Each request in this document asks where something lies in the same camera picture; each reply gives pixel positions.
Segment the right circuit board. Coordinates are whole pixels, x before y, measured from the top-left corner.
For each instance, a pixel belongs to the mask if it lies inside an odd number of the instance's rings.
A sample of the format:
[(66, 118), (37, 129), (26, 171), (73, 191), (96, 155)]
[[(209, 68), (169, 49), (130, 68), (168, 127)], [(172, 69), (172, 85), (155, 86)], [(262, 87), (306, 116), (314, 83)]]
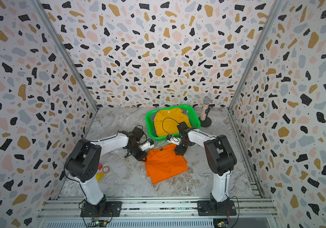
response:
[(229, 222), (226, 218), (214, 219), (213, 225), (214, 225), (214, 228), (228, 228)]

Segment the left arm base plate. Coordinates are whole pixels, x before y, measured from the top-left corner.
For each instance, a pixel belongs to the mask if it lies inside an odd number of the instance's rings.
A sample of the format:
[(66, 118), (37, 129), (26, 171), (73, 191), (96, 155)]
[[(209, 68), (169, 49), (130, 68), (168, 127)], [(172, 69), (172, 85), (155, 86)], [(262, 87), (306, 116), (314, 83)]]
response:
[(121, 208), (121, 201), (103, 201), (97, 205), (92, 205), (85, 202), (82, 206), (81, 217), (119, 217)]

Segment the green plastic basket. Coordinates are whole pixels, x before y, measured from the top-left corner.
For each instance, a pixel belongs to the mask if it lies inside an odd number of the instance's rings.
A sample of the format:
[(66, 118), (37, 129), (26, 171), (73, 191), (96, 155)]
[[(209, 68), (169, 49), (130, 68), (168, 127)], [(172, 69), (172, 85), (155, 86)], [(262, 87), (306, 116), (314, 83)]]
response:
[(200, 124), (199, 118), (198, 118), (195, 110), (189, 105), (183, 104), (183, 105), (178, 105), (178, 106), (173, 106), (173, 107), (155, 109), (153, 111), (148, 112), (145, 115), (145, 121), (146, 121), (146, 125), (147, 125), (148, 134), (152, 139), (154, 139), (154, 140), (156, 140), (158, 142), (166, 140), (166, 136), (157, 137), (157, 136), (154, 135), (154, 133), (153, 133), (154, 125), (153, 125), (153, 121), (151, 119), (152, 115), (154, 115), (155, 113), (157, 113), (160, 110), (169, 110), (169, 109), (173, 109), (173, 108), (177, 108), (177, 107), (179, 107), (181, 109), (188, 110), (189, 122), (191, 124), (191, 127), (201, 128), (201, 124)]

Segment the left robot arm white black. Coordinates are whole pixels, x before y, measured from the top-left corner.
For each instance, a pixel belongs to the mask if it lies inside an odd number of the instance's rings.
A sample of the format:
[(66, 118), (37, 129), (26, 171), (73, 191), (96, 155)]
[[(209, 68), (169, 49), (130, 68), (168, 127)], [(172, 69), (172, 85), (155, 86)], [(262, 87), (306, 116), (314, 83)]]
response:
[(107, 200), (100, 190), (97, 181), (97, 171), (101, 155), (123, 148), (136, 160), (145, 162), (147, 151), (154, 147), (154, 141), (147, 139), (139, 143), (144, 134), (120, 131), (116, 135), (89, 141), (81, 139), (77, 142), (71, 154), (67, 157), (64, 169), (71, 179), (78, 182), (85, 196), (85, 211), (100, 215), (107, 206)]

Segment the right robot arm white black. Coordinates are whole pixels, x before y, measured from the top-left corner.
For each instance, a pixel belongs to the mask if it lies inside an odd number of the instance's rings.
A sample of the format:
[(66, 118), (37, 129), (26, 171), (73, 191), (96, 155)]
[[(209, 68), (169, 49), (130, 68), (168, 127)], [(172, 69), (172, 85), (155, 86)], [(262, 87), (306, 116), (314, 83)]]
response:
[(198, 202), (199, 215), (220, 215), (229, 213), (236, 215), (234, 202), (229, 197), (229, 179), (237, 158), (224, 135), (212, 136), (202, 132), (196, 127), (189, 128), (185, 122), (177, 125), (179, 140), (175, 148), (177, 155), (183, 156), (188, 147), (196, 144), (205, 150), (206, 159), (211, 171), (214, 173), (213, 189), (210, 200)]

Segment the blue-grey t-shirt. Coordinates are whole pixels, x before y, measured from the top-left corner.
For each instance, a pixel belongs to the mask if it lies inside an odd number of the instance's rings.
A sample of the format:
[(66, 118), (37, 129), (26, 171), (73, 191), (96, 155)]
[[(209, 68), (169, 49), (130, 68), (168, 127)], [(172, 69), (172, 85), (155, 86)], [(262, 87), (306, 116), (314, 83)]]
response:
[(183, 114), (185, 114), (185, 115), (186, 115), (186, 116), (189, 118), (189, 115), (188, 115), (188, 110), (186, 110), (186, 109), (183, 109), (183, 110), (182, 110), (182, 113), (183, 113)]

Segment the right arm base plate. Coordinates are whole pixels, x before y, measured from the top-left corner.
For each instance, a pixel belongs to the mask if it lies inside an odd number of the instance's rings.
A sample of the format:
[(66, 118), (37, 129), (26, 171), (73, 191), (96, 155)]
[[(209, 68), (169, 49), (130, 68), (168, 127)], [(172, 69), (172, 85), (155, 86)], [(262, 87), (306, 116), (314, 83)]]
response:
[(226, 200), (215, 202), (214, 200), (197, 201), (199, 216), (236, 216), (236, 206), (234, 201)]

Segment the circuit board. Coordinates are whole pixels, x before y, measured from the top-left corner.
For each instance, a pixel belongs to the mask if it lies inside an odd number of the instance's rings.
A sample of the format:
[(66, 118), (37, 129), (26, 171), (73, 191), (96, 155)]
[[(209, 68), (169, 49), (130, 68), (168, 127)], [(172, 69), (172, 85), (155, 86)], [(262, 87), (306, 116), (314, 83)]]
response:
[(213, 225), (214, 225), (214, 228), (228, 228), (229, 222), (226, 218), (214, 219)]
[(106, 228), (110, 221), (92, 218), (91, 223), (93, 228)]

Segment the left circuit board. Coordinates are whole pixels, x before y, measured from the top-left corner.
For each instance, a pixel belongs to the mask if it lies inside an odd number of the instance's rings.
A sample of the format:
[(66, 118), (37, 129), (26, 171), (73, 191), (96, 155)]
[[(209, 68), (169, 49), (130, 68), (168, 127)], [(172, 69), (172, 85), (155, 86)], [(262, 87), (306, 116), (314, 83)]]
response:
[(93, 228), (106, 228), (110, 221), (92, 218), (91, 223)]

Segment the round pink tape roll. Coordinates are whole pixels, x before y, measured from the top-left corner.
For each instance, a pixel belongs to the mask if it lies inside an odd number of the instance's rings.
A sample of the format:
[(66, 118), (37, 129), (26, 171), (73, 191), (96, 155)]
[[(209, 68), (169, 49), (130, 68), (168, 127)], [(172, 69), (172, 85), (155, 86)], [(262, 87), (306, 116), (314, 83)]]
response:
[(107, 174), (110, 172), (110, 168), (108, 166), (103, 167), (102, 172)]

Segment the aluminium mounting rail frame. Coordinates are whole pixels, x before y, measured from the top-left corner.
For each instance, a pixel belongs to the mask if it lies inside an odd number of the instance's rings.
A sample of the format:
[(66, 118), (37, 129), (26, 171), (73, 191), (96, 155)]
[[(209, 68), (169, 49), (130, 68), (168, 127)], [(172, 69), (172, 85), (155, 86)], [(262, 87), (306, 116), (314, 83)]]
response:
[(236, 216), (199, 216), (197, 201), (205, 197), (110, 197), (121, 201), (119, 217), (81, 217), (81, 198), (48, 200), (36, 218), (38, 228), (92, 228), (91, 219), (108, 220), (106, 228), (214, 228), (214, 219), (227, 219), (229, 228), (280, 228), (271, 199), (234, 198)]

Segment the orange t-shirt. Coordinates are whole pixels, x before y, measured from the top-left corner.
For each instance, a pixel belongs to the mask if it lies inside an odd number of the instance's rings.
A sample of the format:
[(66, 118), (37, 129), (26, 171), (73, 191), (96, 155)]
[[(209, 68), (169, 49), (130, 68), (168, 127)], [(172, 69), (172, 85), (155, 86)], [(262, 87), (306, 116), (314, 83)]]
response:
[(145, 164), (147, 177), (153, 184), (172, 178), (188, 171), (187, 161), (175, 153), (176, 145), (169, 144), (149, 151)]

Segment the yellow t-shirt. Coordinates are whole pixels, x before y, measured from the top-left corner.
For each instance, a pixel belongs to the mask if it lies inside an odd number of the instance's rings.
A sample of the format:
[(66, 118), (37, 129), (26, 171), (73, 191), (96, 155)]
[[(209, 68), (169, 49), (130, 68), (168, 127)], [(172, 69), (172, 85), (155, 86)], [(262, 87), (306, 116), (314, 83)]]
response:
[(153, 133), (157, 137), (164, 137), (168, 134), (178, 133), (177, 125), (185, 122), (188, 127), (191, 127), (189, 118), (182, 113), (181, 108), (173, 108), (169, 110), (160, 110), (151, 119), (153, 121)]

